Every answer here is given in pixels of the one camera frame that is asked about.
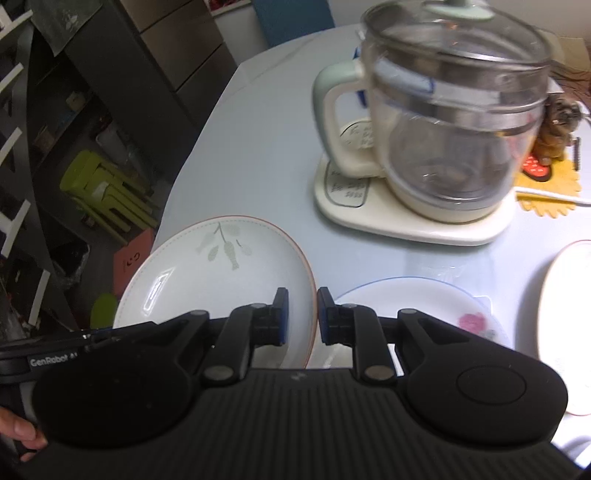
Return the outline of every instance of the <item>finger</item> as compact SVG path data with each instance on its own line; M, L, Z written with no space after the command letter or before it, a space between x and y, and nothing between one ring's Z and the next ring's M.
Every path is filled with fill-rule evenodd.
M41 430L37 430L37 437L34 440L23 440L22 444L29 450L41 450L47 446L47 439Z
M14 440L34 440L37 436L33 424L2 407L0 407L0 433Z
M27 452L21 457L21 462L28 462L35 456L35 452Z

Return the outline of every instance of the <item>light blue table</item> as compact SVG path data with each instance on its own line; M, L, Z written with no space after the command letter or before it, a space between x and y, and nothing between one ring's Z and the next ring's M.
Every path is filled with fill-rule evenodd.
M591 208L539 218L521 209L509 229L484 247L444 247L343 228L316 209L311 191L323 153L311 110L318 72L350 60L356 26L308 35L242 63L214 108L164 209L155 248L183 228L218 215L251 215L285 230L310 261L318 286L336 297L373 280L438 278L487 296L515 347L535 355L540 288L562 247L591 238ZM366 116L355 95L341 97L339 119ZM591 196L591 130L583 123L582 196ZM566 416L554 439L591 437L591 416Z

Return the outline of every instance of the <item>kettle handle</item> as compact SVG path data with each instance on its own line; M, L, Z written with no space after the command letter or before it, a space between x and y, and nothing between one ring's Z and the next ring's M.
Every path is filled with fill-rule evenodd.
M341 142L336 120L336 99L346 92L367 88L365 69L357 59L326 67L316 77L312 88L314 119L324 150L343 175L351 178L384 176L373 148L351 150Z

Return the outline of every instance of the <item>white oval plate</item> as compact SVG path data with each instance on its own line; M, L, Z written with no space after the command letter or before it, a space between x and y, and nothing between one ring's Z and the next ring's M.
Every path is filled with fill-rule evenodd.
M566 411L591 414L591 241L563 248L550 266L538 309L538 356L562 377Z
M382 317L396 317L401 309L416 309L509 347L505 331L483 304L460 288L439 280L386 278L361 285L341 295L335 303L365 305ZM320 340L320 332L317 333L308 368L351 365L351 348L344 345L325 346Z
M253 217L205 220L163 243L131 279L114 327L161 323L197 309L226 317L240 305L272 303L278 287L289 291L288 342L257 348L252 364L302 368L317 324L312 270L283 230Z

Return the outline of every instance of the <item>yellow coaster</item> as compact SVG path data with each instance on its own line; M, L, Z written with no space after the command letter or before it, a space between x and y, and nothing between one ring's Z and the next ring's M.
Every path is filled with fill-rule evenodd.
M519 171L515 178L515 186L546 190L548 192L577 197L581 191L579 174L574 170L573 162L567 158L552 162L552 178L548 181L532 180L523 172ZM534 210L541 217L549 215L552 218L558 218L559 214L566 216L569 210L574 210L576 207L572 202L561 202L560 200L546 199L525 193L518 193L517 200L519 200L521 207L526 212Z

